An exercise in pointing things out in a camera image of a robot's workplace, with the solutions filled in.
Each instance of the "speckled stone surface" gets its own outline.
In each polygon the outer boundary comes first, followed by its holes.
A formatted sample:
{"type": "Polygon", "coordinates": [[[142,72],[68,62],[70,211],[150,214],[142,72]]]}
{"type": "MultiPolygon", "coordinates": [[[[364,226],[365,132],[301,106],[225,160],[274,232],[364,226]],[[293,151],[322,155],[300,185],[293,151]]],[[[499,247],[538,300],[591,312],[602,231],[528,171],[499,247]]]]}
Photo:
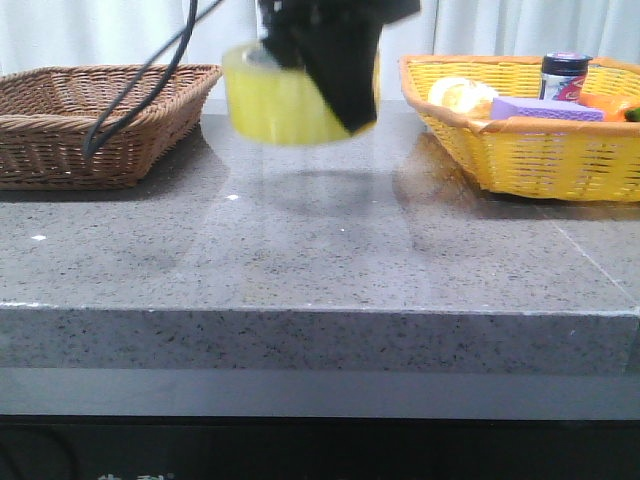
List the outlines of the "speckled stone surface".
{"type": "Polygon", "coordinates": [[[277,148],[224,115],[137,187],[0,192],[0,366],[620,375],[640,206],[479,191],[416,115],[277,148]]]}

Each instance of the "jar lid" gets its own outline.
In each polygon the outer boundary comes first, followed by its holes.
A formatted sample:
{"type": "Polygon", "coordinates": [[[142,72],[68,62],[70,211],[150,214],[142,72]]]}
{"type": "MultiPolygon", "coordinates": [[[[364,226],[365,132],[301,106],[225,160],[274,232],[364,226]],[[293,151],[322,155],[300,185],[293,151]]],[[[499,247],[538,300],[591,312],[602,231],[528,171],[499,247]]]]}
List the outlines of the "jar lid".
{"type": "Polygon", "coordinates": [[[550,75],[584,75],[593,57],[574,52],[551,52],[542,60],[542,71],[550,75]]]}

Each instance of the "purple sponge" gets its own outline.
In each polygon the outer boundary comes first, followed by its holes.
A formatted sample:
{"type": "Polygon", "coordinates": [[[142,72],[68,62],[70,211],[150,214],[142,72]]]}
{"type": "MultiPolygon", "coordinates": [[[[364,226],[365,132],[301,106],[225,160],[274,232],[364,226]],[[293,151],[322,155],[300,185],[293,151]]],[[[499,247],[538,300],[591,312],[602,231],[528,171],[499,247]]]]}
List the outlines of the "purple sponge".
{"type": "Polygon", "coordinates": [[[584,107],[572,102],[520,97],[496,97],[493,99],[491,107],[493,120],[504,120],[516,115],[588,122],[600,122],[604,118],[602,110],[584,107]]]}

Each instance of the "basket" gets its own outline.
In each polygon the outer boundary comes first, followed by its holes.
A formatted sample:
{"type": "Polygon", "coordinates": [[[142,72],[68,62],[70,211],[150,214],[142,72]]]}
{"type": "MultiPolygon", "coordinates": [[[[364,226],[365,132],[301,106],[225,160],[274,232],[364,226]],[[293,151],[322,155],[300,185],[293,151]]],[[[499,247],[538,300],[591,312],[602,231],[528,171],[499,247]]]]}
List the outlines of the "basket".
{"type": "MultiPolygon", "coordinates": [[[[0,77],[0,189],[112,189],[142,179],[199,122],[222,72],[217,65],[178,66],[151,105],[85,159],[84,136],[139,68],[51,67],[0,77]]],[[[151,66],[104,127],[138,104],[165,70],[151,66]]]]}
{"type": "MultiPolygon", "coordinates": [[[[401,59],[408,103],[480,187],[562,200],[640,200],[640,123],[512,117],[474,120],[429,104],[441,77],[479,80],[501,95],[537,97],[539,57],[411,55],[401,59]]],[[[640,97],[640,66],[591,62],[585,91],[640,97]]]]}

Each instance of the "yellow roll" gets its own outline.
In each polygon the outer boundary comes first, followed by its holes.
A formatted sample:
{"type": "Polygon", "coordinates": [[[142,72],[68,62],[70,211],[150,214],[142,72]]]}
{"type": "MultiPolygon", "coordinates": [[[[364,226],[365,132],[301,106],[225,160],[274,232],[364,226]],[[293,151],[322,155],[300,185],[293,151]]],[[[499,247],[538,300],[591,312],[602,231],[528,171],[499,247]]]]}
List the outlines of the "yellow roll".
{"type": "Polygon", "coordinates": [[[222,59],[229,115],[242,135],[279,145],[317,144],[351,137],[313,80],[283,69],[258,43],[222,59]]]}

